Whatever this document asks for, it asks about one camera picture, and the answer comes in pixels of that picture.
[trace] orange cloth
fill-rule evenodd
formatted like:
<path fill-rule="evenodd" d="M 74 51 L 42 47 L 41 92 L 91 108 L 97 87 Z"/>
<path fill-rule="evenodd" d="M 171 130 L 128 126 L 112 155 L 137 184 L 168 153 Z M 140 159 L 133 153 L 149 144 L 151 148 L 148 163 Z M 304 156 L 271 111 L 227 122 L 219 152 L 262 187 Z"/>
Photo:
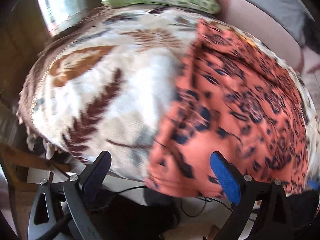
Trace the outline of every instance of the orange cloth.
<path fill-rule="evenodd" d="M 176 91 L 150 152 L 148 187 L 224 197 L 209 164 L 220 151 L 242 174 L 301 193 L 308 168 L 301 98 L 275 59 L 201 19 Z"/>

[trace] silver bolt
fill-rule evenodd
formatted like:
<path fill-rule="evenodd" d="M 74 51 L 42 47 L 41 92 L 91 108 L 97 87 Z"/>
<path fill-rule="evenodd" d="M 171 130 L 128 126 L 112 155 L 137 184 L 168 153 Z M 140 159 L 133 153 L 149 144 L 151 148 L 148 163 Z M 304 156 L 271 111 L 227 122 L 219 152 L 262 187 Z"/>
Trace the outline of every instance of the silver bolt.
<path fill-rule="evenodd" d="M 45 185 L 45 184 L 47 184 L 47 182 L 48 182 L 48 180 L 47 179 L 42 179 L 41 181 L 40 181 L 40 185 Z"/>
<path fill-rule="evenodd" d="M 78 175 L 72 175 L 71 177 L 70 177 L 70 181 L 76 181 L 77 179 L 79 178 L 79 176 Z"/>
<path fill-rule="evenodd" d="M 281 185 L 281 180 L 275 179 L 275 184 L 276 184 L 276 185 Z"/>
<path fill-rule="evenodd" d="M 246 181 L 251 181 L 251 180 L 252 180 L 252 177 L 251 177 L 250 175 L 245 175 L 245 176 L 244 176 L 244 179 L 245 179 Z"/>

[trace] floor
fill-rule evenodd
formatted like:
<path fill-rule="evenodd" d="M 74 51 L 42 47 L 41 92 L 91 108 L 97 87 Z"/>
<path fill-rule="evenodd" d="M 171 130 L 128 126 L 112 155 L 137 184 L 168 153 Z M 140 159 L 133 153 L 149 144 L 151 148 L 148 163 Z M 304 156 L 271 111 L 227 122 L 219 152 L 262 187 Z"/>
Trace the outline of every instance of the floor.
<path fill-rule="evenodd" d="M 81 163 L 75 165 L 72 169 L 72 172 L 68 173 L 72 174 L 80 174 L 81 171 L 85 168 L 85 166 Z M 49 178 L 50 172 L 43 170 L 36 170 L 33 168 L 29 169 L 28 173 L 28 182 L 30 183 L 39 183 L 39 181 L 43 178 Z M 53 183 L 64 181 L 65 179 L 57 174 L 53 176 Z M 110 189 L 111 191 L 117 192 L 127 188 L 143 186 L 142 182 L 136 182 L 127 179 L 120 179 L 113 176 L 107 175 L 103 181 L 103 185 Z M 145 205 L 145 201 L 143 198 L 143 189 L 134 189 L 122 194 L 123 196 L 134 200 L 135 202 Z M 228 207 L 230 207 L 230 203 L 228 201 L 219 200 L 225 203 Z M 201 211 L 203 208 L 204 201 L 197 198 L 184 198 L 183 199 L 183 209 L 189 215 L 195 215 Z M 166 240 L 203 240 L 203 236 L 207 236 L 210 227 L 214 224 L 219 228 L 222 228 L 224 223 L 227 221 L 230 211 L 220 203 L 217 202 L 207 202 L 206 207 L 203 212 L 195 217 L 191 218 L 186 216 L 183 212 L 181 212 L 181 223 L 175 230 L 170 230 L 165 233 Z M 250 216 L 251 219 L 255 219 L 256 215 L 252 214 Z M 248 221 L 244 231 L 242 232 L 239 239 L 245 239 L 250 233 L 253 222 Z"/>

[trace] gray cloth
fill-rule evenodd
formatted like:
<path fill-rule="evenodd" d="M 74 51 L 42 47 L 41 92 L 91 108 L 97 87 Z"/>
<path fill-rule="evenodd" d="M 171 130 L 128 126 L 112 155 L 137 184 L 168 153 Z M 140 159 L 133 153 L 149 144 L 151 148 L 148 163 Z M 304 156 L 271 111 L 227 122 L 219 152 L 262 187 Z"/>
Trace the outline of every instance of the gray cloth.
<path fill-rule="evenodd" d="M 273 17 L 303 47 L 303 26 L 308 11 L 300 0 L 247 0 Z"/>

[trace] blue object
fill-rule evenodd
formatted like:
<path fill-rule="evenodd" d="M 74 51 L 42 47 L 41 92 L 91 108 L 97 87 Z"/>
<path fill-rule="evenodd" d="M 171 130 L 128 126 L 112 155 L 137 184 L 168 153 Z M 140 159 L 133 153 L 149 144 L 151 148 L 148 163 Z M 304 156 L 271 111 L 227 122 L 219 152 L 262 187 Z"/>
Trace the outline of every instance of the blue object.
<path fill-rule="evenodd" d="M 241 199 L 240 185 L 236 182 L 233 175 L 218 157 L 216 152 L 213 152 L 210 156 L 210 167 L 217 177 L 228 200 L 238 205 Z"/>

